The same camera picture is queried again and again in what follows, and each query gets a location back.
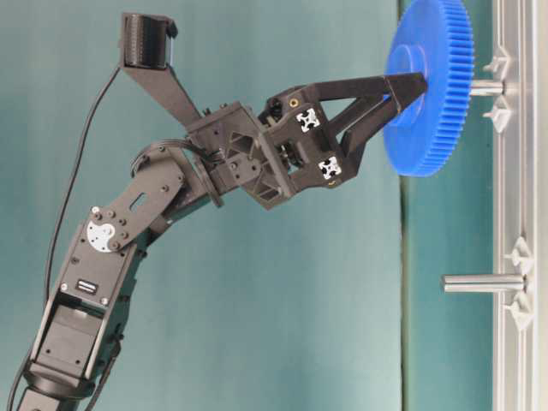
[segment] metal rod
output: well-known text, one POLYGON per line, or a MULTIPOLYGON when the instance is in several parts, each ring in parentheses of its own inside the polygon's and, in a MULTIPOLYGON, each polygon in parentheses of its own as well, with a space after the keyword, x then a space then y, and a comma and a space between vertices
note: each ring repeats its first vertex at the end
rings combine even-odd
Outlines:
POLYGON ((494 80, 473 80, 471 96, 497 97, 504 94, 504 83, 494 80))
POLYGON ((525 280, 520 274, 444 276, 443 288, 446 293, 503 293, 524 290, 525 280))

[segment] blue plastic gear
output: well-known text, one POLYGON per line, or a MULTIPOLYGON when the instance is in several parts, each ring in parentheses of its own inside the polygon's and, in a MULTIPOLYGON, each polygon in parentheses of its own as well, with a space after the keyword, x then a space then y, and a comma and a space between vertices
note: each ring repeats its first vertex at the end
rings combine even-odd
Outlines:
POLYGON ((474 38, 461 0, 415 0, 392 40, 386 74, 422 72, 426 93, 384 128, 403 176, 431 176, 455 149, 474 77, 474 38))

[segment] black robotic arm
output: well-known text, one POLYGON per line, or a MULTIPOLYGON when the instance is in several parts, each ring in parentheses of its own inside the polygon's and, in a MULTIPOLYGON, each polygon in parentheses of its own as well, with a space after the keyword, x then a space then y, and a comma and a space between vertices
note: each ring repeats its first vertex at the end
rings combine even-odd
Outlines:
POLYGON ((281 92, 258 116, 237 102, 202 116, 168 63, 176 33, 167 17, 122 15, 119 68, 188 137, 144 149, 128 188, 76 230, 25 365, 20 411, 72 411, 89 396, 92 407, 120 352, 139 263, 175 221, 238 187, 266 209, 338 187, 358 173, 369 139, 426 90, 417 73, 328 81, 281 92), (346 98, 354 102, 328 119, 321 103, 346 98))

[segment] wire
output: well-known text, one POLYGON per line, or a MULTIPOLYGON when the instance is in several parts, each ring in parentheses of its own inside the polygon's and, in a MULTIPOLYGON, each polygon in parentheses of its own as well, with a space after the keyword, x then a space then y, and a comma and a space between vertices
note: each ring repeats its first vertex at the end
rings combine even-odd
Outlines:
POLYGON ((224 161, 223 154, 221 152, 212 152, 207 153, 205 150, 196 146, 190 140, 181 140, 181 147, 189 150, 190 152, 196 154, 202 160, 206 161, 209 164, 219 164, 224 161))
POLYGON ((93 392, 92 398, 89 400, 89 403, 87 404, 86 409, 84 411, 92 411, 93 407, 95 407, 95 404, 97 400, 99 399, 101 392, 103 391, 104 385, 106 384, 106 380, 109 379, 110 371, 112 371, 112 367, 114 366, 114 363, 116 362, 116 359, 118 358, 118 355, 120 354, 121 350, 122 350, 121 340, 120 338, 116 337, 115 346, 112 349, 112 352, 110 353, 109 362, 104 368, 103 374, 101 375, 101 379, 99 380, 99 384, 97 384, 97 388, 95 389, 95 392, 93 392))
POLYGON ((72 189, 74 187, 74 181, 76 180, 76 176, 78 175, 80 162, 82 160, 82 155, 84 153, 84 146, 86 145, 87 133, 92 124, 92 119, 93 119, 93 116, 95 115, 95 111, 97 110, 99 106, 99 103, 101 103, 101 100, 103 99, 104 95, 106 94, 107 90, 112 84, 112 81, 114 81, 114 79, 116 78, 119 72, 120 72, 120 66, 116 66, 116 68, 110 75, 109 80, 103 86, 98 96, 95 98, 95 101, 93 101, 92 108, 89 110, 89 113, 87 114, 86 122, 84 123, 84 129, 82 130, 80 141, 78 142, 78 151, 76 152, 76 159, 74 160, 72 171, 70 172, 70 178, 68 180, 67 191, 65 192, 65 195, 63 197, 63 202, 61 204, 61 208, 59 209, 59 213, 57 215, 55 228, 53 230, 53 236, 51 237, 50 246, 48 249, 48 257, 45 264, 45 277, 44 277, 44 307, 47 301, 50 299, 51 267, 53 265, 53 257, 55 254, 55 247, 57 245, 57 238, 59 236, 59 231, 61 230, 61 225, 65 217, 65 211, 67 211, 67 205, 69 203, 69 198, 72 193, 72 189))
MULTIPOLYGON (((55 228, 53 229, 53 234, 50 239, 50 245, 48 247, 48 255, 45 263, 45 275, 44 275, 44 311, 45 311, 47 302, 50 299, 51 267, 53 266, 53 258, 55 256, 57 238, 59 237, 59 231, 61 230, 61 226, 63 225, 63 219, 65 217, 65 212, 67 211, 67 205, 69 203, 70 195, 72 194, 72 190, 74 188, 74 182, 76 181, 76 177, 78 176, 78 170, 80 169, 80 163, 82 160, 82 156, 84 154, 84 147, 86 145, 87 133, 89 132, 89 128, 92 124, 93 116, 95 115, 95 111, 97 111, 99 103, 103 99, 104 95, 106 94, 107 90, 109 89, 110 85, 112 84, 112 82, 114 81, 114 79, 116 78, 119 72, 120 72, 120 66, 116 66, 116 68, 110 75, 108 81, 106 82, 106 84, 103 86, 103 88, 99 92, 98 96, 93 101, 92 107, 89 110, 89 113, 87 114, 86 122, 84 123, 84 129, 82 130, 80 140, 78 142, 76 159, 74 160, 74 164, 70 172, 70 178, 68 179, 67 190, 65 191, 65 194, 63 196, 63 202, 61 204, 61 207, 59 208, 59 212, 57 214, 57 220, 55 222, 55 228)), ((30 359, 31 350, 32 350, 32 345, 31 345, 31 348, 28 350, 27 355, 23 359, 23 362, 19 366, 19 369, 17 370, 17 374, 15 375, 14 383, 11 385, 11 390, 9 391, 9 396, 8 396, 8 405, 6 407, 7 411, 13 411, 15 393, 17 391, 17 387, 19 386, 21 378, 23 377, 25 366, 27 365, 30 359)))

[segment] green wall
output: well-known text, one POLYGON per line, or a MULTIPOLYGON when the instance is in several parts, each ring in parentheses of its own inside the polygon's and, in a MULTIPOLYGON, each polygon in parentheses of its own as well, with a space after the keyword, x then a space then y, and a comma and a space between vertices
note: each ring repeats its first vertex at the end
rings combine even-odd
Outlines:
MULTIPOLYGON (((396 2, 51 0, 0 14, 0 399, 39 326, 61 193, 123 11, 180 29, 175 66, 200 108, 259 111, 288 86, 378 74, 396 2)), ((134 154, 183 130, 125 75, 100 106, 56 271, 88 207, 134 154)), ((141 265, 122 355, 97 409, 401 409, 398 179, 382 140, 361 175, 266 212, 244 193, 180 222, 141 265)))

